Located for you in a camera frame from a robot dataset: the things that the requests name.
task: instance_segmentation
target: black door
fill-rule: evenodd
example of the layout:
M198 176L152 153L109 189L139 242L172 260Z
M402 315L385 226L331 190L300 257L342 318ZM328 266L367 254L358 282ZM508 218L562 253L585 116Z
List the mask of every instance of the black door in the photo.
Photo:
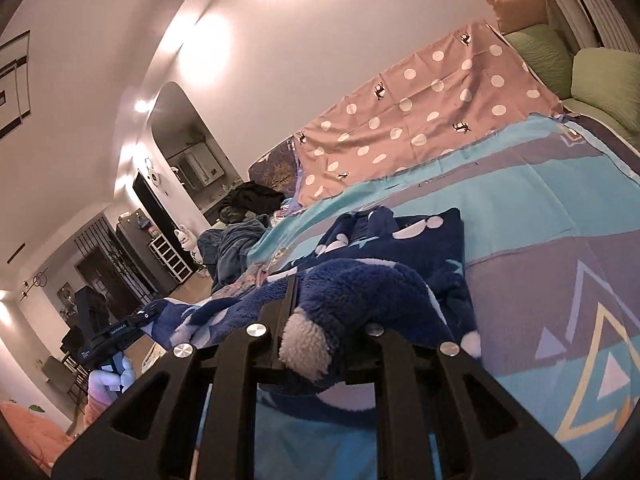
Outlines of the black door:
M180 242L178 241L178 237L174 233L174 230L176 230L178 226L171 219L169 213L164 209L155 193L140 173L136 175L136 179L133 181L133 191L136 192L140 202L142 202L142 205L149 213L149 216L151 216L153 223L156 224L156 227L160 229L160 232L165 236L174 249L178 251L178 254L180 254L184 259L189 268L194 271L198 270L198 266L196 262L193 261L191 253L183 250Z
M91 251L76 265L76 269L91 287L107 299L107 306L117 320L140 308L140 300L100 249Z

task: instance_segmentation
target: arched doorway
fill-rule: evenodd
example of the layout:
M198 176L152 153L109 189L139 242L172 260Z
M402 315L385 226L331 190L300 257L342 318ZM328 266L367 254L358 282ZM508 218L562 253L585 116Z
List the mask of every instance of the arched doorway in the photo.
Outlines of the arched doorway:
M177 83L162 87L149 124L162 156L213 224L216 205L242 179Z

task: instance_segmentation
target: black clothing pile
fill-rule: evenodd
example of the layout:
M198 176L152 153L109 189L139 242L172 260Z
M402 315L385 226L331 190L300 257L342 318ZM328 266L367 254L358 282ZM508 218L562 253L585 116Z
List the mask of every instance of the black clothing pile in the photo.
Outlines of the black clothing pile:
M225 223L241 222L247 211L270 216L280 209L284 199L284 193L250 180L229 191L220 201L218 207L221 212L225 210L227 221L222 216L220 219Z

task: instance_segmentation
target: wooden floor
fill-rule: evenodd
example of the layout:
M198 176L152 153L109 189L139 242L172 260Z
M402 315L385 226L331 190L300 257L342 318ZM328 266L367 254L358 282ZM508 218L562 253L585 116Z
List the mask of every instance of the wooden floor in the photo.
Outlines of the wooden floor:
M209 275L203 277L192 274L186 282L171 293L171 297L184 303L198 303L211 295L212 284ZM145 334L124 352L131 359L137 377L142 373L142 363L153 344L153 340Z

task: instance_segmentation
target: metal screw head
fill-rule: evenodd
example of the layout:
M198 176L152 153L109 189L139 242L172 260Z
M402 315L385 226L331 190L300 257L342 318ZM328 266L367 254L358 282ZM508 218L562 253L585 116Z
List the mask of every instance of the metal screw head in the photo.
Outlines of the metal screw head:
M189 343L180 343L174 346L174 355L180 359L189 357L191 354L193 354L193 346Z
M446 341L440 345L440 351L444 355L453 357L454 355L458 355L458 352L460 352L460 347L453 341Z
M251 337L260 337L267 333L267 327L262 323L253 323L246 328L246 332Z
M380 337L381 335L383 335L383 333L385 333L385 329L382 325L379 325L378 323L367 323L364 326L364 331L367 333L367 335L370 335L372 337Z

